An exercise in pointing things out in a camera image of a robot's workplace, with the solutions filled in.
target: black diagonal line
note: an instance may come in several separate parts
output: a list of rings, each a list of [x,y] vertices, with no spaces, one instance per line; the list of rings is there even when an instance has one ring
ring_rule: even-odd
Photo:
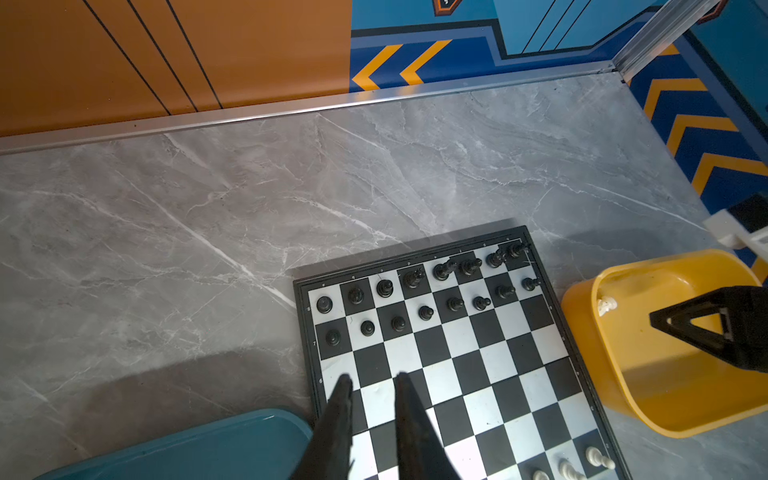
[[[566,8],[566,9],[565,9],[565,12],[563,12],[563,15],[561,15],[561,17],[560,17],[560,20],[558,20],[558,23],[557,23],[557,24],[554,26],[554,28],[552,29],[552,31],[550,31],[550,32],[549,32],[549,35],[547,35],[547,39],[546,39],[546,40],[544,40],[544,43],[542,43],[542,44],[541,44],[541,48],[539,48],[539,49],[538,49],[539,51],[541,51],[541,49],[542,49],[542,48],[544,48],[544,45],[546,45],[546,44],[547,44],[547,42],[549,41],[549,38],[552,36],[552,34],[554,33],[554,31],[558,29],[558,27],[560,26],[560,22],[562,22],[562,21],[563,21],[563,18],[565,18],[565,14],[567,14],[567,13],[568,13],[568,10],[570,10],[570,9],[571,9],[571,6],[574,4],[574,2],[575,2],[575,1],[576,1],[576,0],[571,0],[571,3],[569,3],[569,4],[568,4],[568,8]]]
[[[588,0],[587,1],[587,4],[584,6],[584,8],[581,9],[581,12],[578,13],[578,17],[576,17],[574,22],[571,23],[571,26],[568,27],[568,30],[565,31],[565,35],[568,35],[568,32],[570,32],[571,29],[574,27],[574,25],[576,25],[576,22],[578,22],[578,19],[581,17],[581,14],[584,13],[584,10],[587,9],[587,7],[589,6],[590,2],[592,2],[592,0]],[[560,44],[563,42],[563,40],[565,40],[565,35],[563,35],[563,38],[561,38],[560,41],[558,42],[558,44],[554,46],[555,50],[557,50],[558,47],[560,46]]]
[[[543,17],[541,17],[541,21],[538,23],[538,26],[537,26],[537,27],[536,27],[536,29],[533,31],[533,35],[531,35],[531,37],[528,39],[528,43],[527,43],[527,44],[525,44],[525,46],[523,47],[523,51],[522,51],[521,53],[525,53],[525,49],[526,49],[526,48],[528,48],[528,46],[531,44],[531,40],[533,40],[533,37],[535,37],[535,36],[536,36],[536,32],[537,32],[537,31],[538,31],[538,29],[541,27],[541,24],[542,24],[542,23],[544,23],[544,19],[545,19],[545,18],[547,18],[547,15],[549,15],[549,11],[550,11],[550,10],[552,10],[552,7],[554,7],[554,3],[555,3],[556,1],[557,1],[557,0],[552,0],[552,3],[549,5],[549,8],[547,8],[547,13],[545,13],[545,14],[544,14],[544,16],[543,16]]]
[[[208,86],[210,87],[210,91],[214,93],[214,97],[216,97],[216,102],[219,104],[219,108],[223,108],[221,106],[221,102],[219,101],[219,96],[216,95],[216,91],[214,90],[214,86],[210,84],[210,80],[208,80],[208,75],[205,73],[205,68],[203,68],[203,64],[200,63],[200,59],[197,57],[197,53],[195,52],[194,48],[192,47],[192,42],[190,41],[190,38],[187,37],[187,33],[184,30],[184,27],[181,26],[181,22],[179,21],[178,16],[176,15],[176,11],[174,10],[174,6],[170,4],[170,0],[165,0],[165,2],[168,4],[168,8],[170,8],[170,13],[174,14],[174,18],[176,19],[176,23],[179,25],[179,29],[181,30],[181,34],[184,36],[184,39],[187,40],[187,45],[190,46],[190,50],[192,51],[192,55],[194,55],[194,59],[197,60],[197,65],[200,67],[200,71],[203,72],[203,76],[205,77],[205,81],[208,82]]]
[[[165,107],[165,104],[163,103],[163,101],[160,99],[160,97],[158,97],[158,96],[157,96],[157,94],[156,94],[156,93],[154,93],[154,90],[152,90],[152,87],[149,85],[149,82],[147,82],[147,79],[146,79],[146,78],[144,78],[144,76],[141,74],[141,72],[139,71],[139,69],[138,69],[138,68],[136,68],[136,65],[134,65],[134,62],[132,62],[132,61],[131,61],[131,59],[128,57],[128,54],[127,54],[127,53],[125,53],[125,50],[123,50],[123,48],[120,46],[120,44],[118,43],[118,41],[114,39],[114,37],[112,36],[112,34],[109,32],[109,29],[107,28],[107,26],[106,26],[106,25],[104,25],[104,23],[101,21],[101,19],[98,17],[98,15],[96,15],[96,12],[94,12],[94,9],[93,9],[93,8],[91,8],[91,6],[88,4],[88,0],[83,0],[83,3],[85,3],[85,6],[86,6],[86,7],[88,7],[88,10],[90,10],[90,11],[91,11],[91,14],[93,14],[94,18],[96,18],[96,21],[99,23],[99,25],[101,25],[101,27],[104,29],[104,31],[106,31],[106,32],[107,32],[107,35],[109,35],[109,38],[111,38],[111,39],[112,39],[112,41],[114,42],[114,45],[115,45],[116,47],[118,47],[118,49],[120,50],[120,53],[122,53],[122,54],[123,54],[123,56],[125,57],[125,59],[126,59],[126,60],[128,60],[128,63],[129,63],[129,64],[131,64],[131,67],[133,67],[133,68],[134,68],[134,70],[135,70],[135,71],[136,71],[136,73],[138,74],[139,78],[141,78],[141,80],[144,82],[144,84],[145,84],[145,85],[147,85],[147,88],[149,88],[149,91],[151,91],[151,92],[152,92],[152,95],[154,95],[154,97],[157,99],[157,101],[158,101],[158,102],[160,102],[160,105],[162,105],[162,106],[163,106],[163,109],[165,110],[165,113],[167,113],[167,114],[169,114],[169,115],[170,115],[170,112],[169,112],[169,111],[168,111],[168,109]]]
[[[139,12],[136,11],[136,7],[134,7],[134,4],[131,3],[131,0],[126,0],[126,2],[128,2],[128,4],[131,6],[131,10],[134,11],[134,14],[136,15],[136,18],[139,19],[139,22],[141,23],[141,26],[144,27],[144,31],[147,32],[147,35],[149,35],[149,39],[152,40],[152,43],[154,43],[154,47],[157,49],[157,52],[163,58],[163,61],[168,66],[168,69],[170,70],[170,72],[172,74],[174,74],[174,78],[176,78],[176,82],[178,82],[179,86],[181,87],[181,90],[187,96],[187,100],[189,100],[190,103],[192,104],[192,108],[194,108],[195,111],[199,111],[199,110],[197,110],[197,106],[192,101],[192,98],[190,98],[190,95],[187,93],[187,89],[184,88],[184,86],[181,84],[181,80],[179,80],[178,75],[176,75],[176,72],[174,71],[174,68],[170,66],[170,63],[168,63],[168,59],[165,58],[165,54],[163,53],[162,50],[160,50],[160,45],[158,45],[157,42],[154,40],[154,37],[150,33],[149,28],[147,28],[147,25],[144,23],[143,18],[141,17],[141,15],[139,15]]]

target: chessboard square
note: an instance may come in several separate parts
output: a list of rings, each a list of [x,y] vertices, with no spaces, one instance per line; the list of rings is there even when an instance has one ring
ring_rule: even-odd
[[[376,309],[376,315],[379,316],[379,328],[381,329],[384,341],[413,333],[405,302],[380,306]],[[406,327],[399,332],[392,328],[392,320],[397,316],[401,316],[406,321]]]
[[[497,306],[495,309],[498,324],[502,327],[504,338],[513,339],[516,336],[525,335],[531,331],[525,313],[520,302],[508,303]]]
[[[339,342],[336,345],[328,343],[329,332],[339,332]],[[346,318],[331,320],[315,326],[317,334],[317,348],[320,350],[321,359],[329,359],[332,356],[341,355],[352,351],[352,343],[349,341],[349,330],[346,327]]]
[[[531,457],[524,462],[518,460],[518,468],[520,469],[520,476],[525,480],[531,480],[533,474],[537,470],[541,470],[552,480],[554,475],[552,474],[552,467],[549,465],[549,458],[546,453],[540,453],[535,457]]]
[[[481,480],[485,478],[480,449],[475,437],[469,437],[445,447],[445,454],[462,480]]]
[[[541,436],[541,444],[545,450],[549,450],[571,439],[568,427],[565,425],[565,420],[563,420],[560,406],[557,403],[535,411],[532,415],[536,421],[536,428],[538,429],[539,436]]]
[[[457,286],[447,288],[445,290],[440,290],[439,292],[432,293],[432,296],[435,297],[435,304],[437,305],[437,311],[440,314],[440,321],[443,323],[450,322],[452,320],[460,319],[462,317],[467,316],[467,306],[466,303],[468,301],[466,298],[462,297],[461,290],[458,289]],[[455,312],[448,308],[448,300],[452,297],[459,298],[464,300],[464,306]]]
[[[381,296],[376,292],[376,287],[382,280],[389,280],[392,282],[392,295]],[[373,304],[377,307],[403,301],[402,287],[400,285],[400,279],[397,277],[397,270],[390,270],[389,272],[381,272],[378,275],[371,275],[368,277],[368,282],[373,294]]]
[[[363,322],[371,321],[373,323],[373,334],[365,336],[360,331]],[[366,310],[365,312],[355,313],[346,317],[346,327],[349,330],[349,341],[352,343],[352,350],[360,350],[384,341],[382,330],[379,325],[379,315],[376,310]]]
[[[488,480],[523,480],[523,478],[520,476],[519,467],[513,465],[493,475],[488,475]]]
[[[494,310],[486,310],[483,313],[472,315],[469,319],[472,321],[472,329],[475,331],[475,338],[481,348],[504,341],[504,333],[498,324]]]
[[[387,340],[384,342],[384,348],[393,378],[400,372],[410,373],[422,368],[419,349],[416,347],[416,339],[412,333]]]
[[[355,350],[355,364],[360,387],[372,385],[392,378],[384,344],[379,343],[365,349]]]
[[[537,286],[531,291],[523,288],[523,279],[537,278],[536,272],[533,270],[532,266],[528,265],[516,270],[510,270],[509,278],[512,280],[512,286],[515,287],[515,293],[517,293],[520,300],[525,300],[527,298],[531,298],[532,296],[541,295],[540,286]]]
[[[419,310],[423,306],[428,306],[432,309],[433,314],[431,319],[424,320],[419,316]],[[431,293],[407,299],[406,310],[408,310],[408,316],[411,319],[411,328],[414,332],[421,332],[422,330],[440,325],[440,312],[435,303],[435,297],[432,296]]]
[[[477,392],[491,385],[488,381],[488,373],[485,372],[485,365],[482,362],[482,355],[480,355],[479,350],[455,357],[453,359],[453,366],[456,370],[458,383],[462,387],[463,395]]]
[[[432,423],[432,428],[435,430],[435,435],[437,435],[437,439],[440,441],[440,445],[442,445],[440,424],[437,423],[437,415],[435,414],[435,409],[427,409],[427,416],[429,417],[429,422]]]
[[[384,472],[379,472],[376,480],[398,480],[400,478],[399,467],[392,467]]]
[[[591,432],[587,432],[581,436],[573,439],[576,447],[576,453],[581,460],[581,466],[584,468],[583,472],[587,477],[592,477],[598,473],[604,471],[606,468],[603,465],[594,466],[587,460],[587,448],[595,447],[600,450],[603,455],[609,456],[609,450],[605,448],[602,437],[600,437],[600,431],[595,429]]]
[[[342,283],[339,285],[339,288],[341,289],[341,298],[344,302],[344,311],[346,312],[347,316],[353,315],[354,313],[364,312],[376,307],[376,305],[373,303],[371,283],[368,279],[361,278],[352,282]],[[359,288],[362,290],[362,302],[357,304],[349,301],[349,292],[354,288]]]
[[[443,445],[448,446],[472,436],[472,424],[462,397],[435,405],[435,417],[440,425]]]
[[[419,282],[419,285],[417,285],[416,288],[409,288],[405,285],[406,275],[416,270],[424,272],[424,278],[422,278],[422,281]],[[423,265],[411,265],[406,268],[401,268],[400,270],[397,270],[397,276],[399,278],[399,284],[402,287],[403,298],[413,298],[414,296],[424,295],[431,291],[429,289],[429,281],[426,279],[427,272],[424,270]]]
[[[416,338],[416,346],[419,348],[419,357],[422,359],[423,366],[451,358],[442,326],[416,332],[413,336]]]
[[[581,391],[576,372],[571,364],[571,359],[565,357],[546,365],[549,381],[552,383],[554,395],[558,400],[576,395]]]
[[[373,454],[370,432],[363,432],[352,437],[349,450],[349,480],[365,480],[376,475],[376,457]]]
[[[451,288],[452,286],[458,285],[455,273],[451,273],[446,280],[437,280],[435,278],[435,266],[439,265],[440,263],[445,263],[448,260],[448,257],[443,257],[430,260],[429,262],[424,262],[424,270],[427,272],[427,279],[429,280],[429,287],[432,292],[445,290],[446,288]]]
[[[431,407],[432,399],[429,398],[429,389],[427,388],[427,380],[424,377],[424,370],[419,369],[414,372],[410,372],[408,377],[411,379],[413,388],[416,389],[416,393],[419,395],[424,408],[428,409]]]
[[[528,399],[525,398],[525,391],[523,391],[523,385],[520,383],[520,377],[514,376],[495,383],[493,385],[493,393],[496,395],[498,410],[502,413],[502,419],[505,422],[510,422],[531,413],[531,407],[528,406]]]
[[[488,263],[488,255],[494,253],[496,250],[498,250],[498,245],[488,245],[487,247],[475,249],[475,257],[478,257],[480,260],[482,260],[480,273],[482,273],[483,277],[485,278],[499,275],[500,273],[507,273],[507,269],[504,268],[503,262],[497,267],[493,267],[490,263]]]
[[[463,283],[458,286],[458,290],[462,293],[462,298],[466,302],[465,306],[469,315],[475,315],[493,309],[493,303],[487,306],[485,310],[479,310],[475,307],[474,301],[476,297],[491,298],[488,287],[485,285],[485,280],[482,278],[480,280],[475,280],[474,282]]]
[[[488,381],[493,384],[518,374],[506,342],[494,343],[480,349]]]
[[[331,398],[331,393],[336,387],[336,382],[343,374],[349,375],[352,379],[352,388],[360,388],[360,381],[357,375],[357,366],[355,355],[352,352],[333,356],[326,360],[320,360],[320,371],[323,373],[323,388],[326,391],[326,400]]]
[[[551,324],[542,329],[534,330],[532,335],[541,361],[545,365],[568,356],[557,325]]]
[[[549,459],[549,466],[552,467],[554,473],[553,480],[567,480],[563,475],[560,475],[560,464],[562,462],[570,462],[576,469],[576,472],[584,471],[581,459],[576,451],[576,446],[570,439],[551,449],[547,449],[547,458]]]
[[[451,359],[424,367],[424,379],[427,382],[429,398],[436,405],[462,394],[456,370]]]
[[[541,357],[538,355],[533,335],[530,333],[507,340],[507,345],[515,361],[518,374],[522,375],[523,373],[532,372],[544,365],[541,362]]]
[[[528,320],[528,325],[531,327],[531,331],[544,328],[547,325],[552,325],[554,323],[552,313],[547,305],[547,300],[543,295],[520,300],[520,307],[523,309],[523,313]]]
[[[520,375],[520,383],[523,385],[525,398],[528,399],[528,405],[531,411],[543,409],[545,406],[552,405],[558,401],[554,395],[552,384],[547,375],[547,369],[540,368],[533,372]]]
[[[366,407],[362,404],[362,393],[355,390],[352,392],[352,434],[357,435],[367,429]]]
[[[395,419],[395,383],[392,379],[364,386],[360,393],[369,429]]]
[[[512,453],[515,454],[515,460],[518,464],[544,453],[545,448],[541,444],[541,437],[538,434],[533,414],[528,413],[511,422],[506,422],[504,428],[507,431],[509,445],[512,447]]]
[[[515,464],[515,455],[509,445],[507,430],[503,425],[483,432],[475,437],[485,466],[485,473],[491,475],[501,472]]]
[[[491,301],[496,308],[518,301],[517,293],[513,293],[507,298],[501,298],[497,293],[500,286],[513,286],[512,280],[509,278],[507,272],[503,272],[499,275],[487,276],[485,278],[485,286],[488,287],[488,292],[491,294]]]
[[[467,405],[469,422],[475,435],[496,428],[504,423],[502,413],[498,410],[493,388],[488,387],[464,397]]]
[[[370,430],[373,455],[376,457],[376,468],[384,472],[397,466],[397,441],[395,439],[395,422],[387,422]]]
[[[502,243],[499,245],[499,247],[507,250],[511,245],[514,245],[516,243],[521,243],[520,239],[515,239],[511,242]],[[507,259],[505,262],[507,264],[507,270],[516,270],[518,268],[522,268],[524,266],[530,265],[530,260],[528,259],[528,255],[525,252],[521,252],[517,258],[510,257],[507,255]]]
[[[598,427],[584,392],[579,392],[576,395],[561,400],[560,410],[572,438],[583,435]]]
[[[464,355],[480,348],[468,317],[446,323],[442,326],[442,331],[451,356]]]
[[[338,285],[324,286],[322,288],[310,290],[308,295],[310,297],[310,312],[312,313],[312,323],[314,325],[345,316],[344,302],[341,297],[341,289]],[[333,303],[333,307],[328,313],[320,313],[317,309],[317,300],[321,296],[327,296]]]
[[[465,275],[462,273],[462,263],[465,261],[473,261],[475,258],[475,252],[464,252],[460,253],[459,255],[454,255],[451,257],[451,260],[454,260],[456,264],[458,265],[458,268],[456,268],[456,271],[454,272],[454,275],[456,276],[456,281],[459,285],[462,285],[463,283],[469,283],[474,282],[475,280],[480,280],[482,278],[482,272],[478,268],[475,270],[475,272],[472,275]]]

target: chessboard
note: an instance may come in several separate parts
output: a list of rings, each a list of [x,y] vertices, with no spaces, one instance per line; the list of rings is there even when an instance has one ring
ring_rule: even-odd
[[[526,227],[294,288],[316,415],[353,380],[350,480],[398,478],[399,372],[464,480],[631,479]]]

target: light blue panel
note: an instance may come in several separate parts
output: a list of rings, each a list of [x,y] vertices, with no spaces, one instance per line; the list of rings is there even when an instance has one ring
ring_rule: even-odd
[[[560,48],[593,45],[654,3],[655,0],[592,0],[565,35]]]
[[[691,31],[768,123],[768,2],[731,0],[723,14]]]
[[[541,48],[542,51],[554,50],[559,47],[558,44],[560,43],[560,40],[562,40],[563,36],[571,28],[571,25],[576,21],[578,14],[581,13],[581,10],[584,9],[588,2],[589,0],[574,0],[573,5],[571,5],[568,11],[565,12],[565,16],[563,16],[563,19],[560,21],[560,25],[554,29],[549,40],[547,40]]]
[[[463,0],[451,15],[435,16],[430,0],[353,0],[352,30],[496,18],[493,0]]]
[[[552,33],[552,30],[554,30],[554,27],[560,22],[560,18],[571,5],[571,1],[572,0],[555,1],[554,5],[552,5],[552,10],[549,11],[547,16],[541,22],[541,26],[538,28],[536,35],[533,36],[528,48],[523,51],[524,53],[541,50],[544,42],[551,38],[550,34]]]
[[[495,0],[494,3],[507,53],[509,55],[522,53],[541,18],[549,9],[551,1]]]

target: chess piece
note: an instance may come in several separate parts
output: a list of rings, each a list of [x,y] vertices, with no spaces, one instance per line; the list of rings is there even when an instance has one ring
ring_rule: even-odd
[[[422,308],[419,309],[419,318],[422,320],[429,320],[434,314],[435,310],[429,308],[426,305],[422,305]]]
[[[525,288],[527,291],[532,292],[536,290],[536,287],[541,285],[541,279],[540,278],[524,278],[522,281],[523,288]]]
[[[395,291],[395,286],[392,285],[391,280],[380,280],[376,284],[376,293],[379,294],[379,296],[383,296],[384,298],[392,295],[392,292]]]
[[[371,336],[376,331],[376,327],[373,325],[373,322],[370,320],[366,320],[365,322],[360,325],[360,332],[365,336]]]
[[[560,475],[563,475],[565,480],[587,480],[587,476],[578,472],[568,460],[560,462],[558,471],[560,472]]]
[[[448,308],[451,309],[454,312],[458,312],[462,308],[464,308],[464,300],[460,298],[456,298],[455,296],[452,296],[448,299]]]
[[[496,287],[496,295],[507,299],[510,296],[515,295],[515,288],[512,285],[499,285]]]
[[[472,301],[472,305],[474,305],[477,310],[485,310],[485,308],[490,304],[491,304],[491,299],[483,298],[481,296],[476,296],[475,299]]]
[[[424,279],[424,270],[417,269],[413,270],[412,272],[408,272],[405,274],[405,276],[402,278],[402,282],[408,287],[408,288],[416,288],[419,286],[419,284]]]
[[[329,296],[321,296],[317,299],[317,311],[320,313],[328,313],[333,308],[333,301]]]
[[[616,469],[616,462],[603,455],[602,452],[595,447],[587,447],[587,461],[596,467],[603,466],[609,470]]]
[[[472,276],[478,271],[478,268],[482,265],[482,260],[475,258],[474,260],[464,260],[459,266],[458,270],[464,273],[466,276]]]
[[[365,293],[358,286],[354,286],[346,296],[352,305],[359,305],[366,298]]]
[[[326,342],[331,346],[339,345],[339,342],[341,342],[341,333],[339,333],[339,330],[328,330],[328,333],[326,334]]]
[[[402,332],[406,329],[406,319],[401,316],[396,316],[392,319],[392,329],[396,332]]]
[[[527,253],[531,249],[531,246],[527,243],[513,243],[507,249],[507,255],[512,258],[517,258],[521,253]]]
[[[456,260],[448,260],[445,263],[438,263],[432,270],[432,275],[434,275],[437,280],[447,280],[449,275],[456,270],[457,266],[458,264],[456,263]]]
[[[507,258],[507,253],[502,250],[501,248],[496,250],[494,253],[491,253],[485,258],[485,261],[488,263],[488,265],[492,266],[493,268],[499,268],[503,263],[504,260]]]

